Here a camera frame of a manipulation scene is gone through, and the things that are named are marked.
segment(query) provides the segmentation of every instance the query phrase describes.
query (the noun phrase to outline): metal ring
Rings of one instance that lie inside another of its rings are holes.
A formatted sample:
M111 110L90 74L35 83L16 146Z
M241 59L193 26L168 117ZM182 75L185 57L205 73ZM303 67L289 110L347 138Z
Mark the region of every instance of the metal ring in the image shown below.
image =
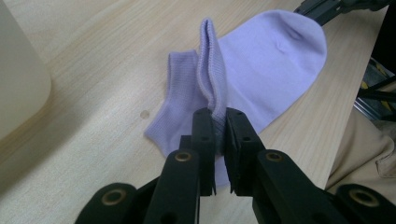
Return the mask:
M349 197L353 199L355 202L363 204L368 207L377 207L379 206L378 199L363 189L351 189L349 191Z
M282 161L283 157L276 153L276 152L268 152L265 154L265 158L267 158L268 161Z
M191 160L191 154L188 152L179 152L176 154L175 159L177 161L189 161Z
M122 202L126 197L126 191L124 189L113 189L108 191L102 197L102 203L104 205L116 205Z

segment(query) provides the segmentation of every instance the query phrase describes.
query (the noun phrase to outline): person's leg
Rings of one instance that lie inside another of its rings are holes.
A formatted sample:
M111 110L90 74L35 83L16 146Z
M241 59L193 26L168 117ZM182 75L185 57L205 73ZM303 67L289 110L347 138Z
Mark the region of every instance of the person's leg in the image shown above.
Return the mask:
M360 184L396 203L396 152L393 140L353 109L326 189Z

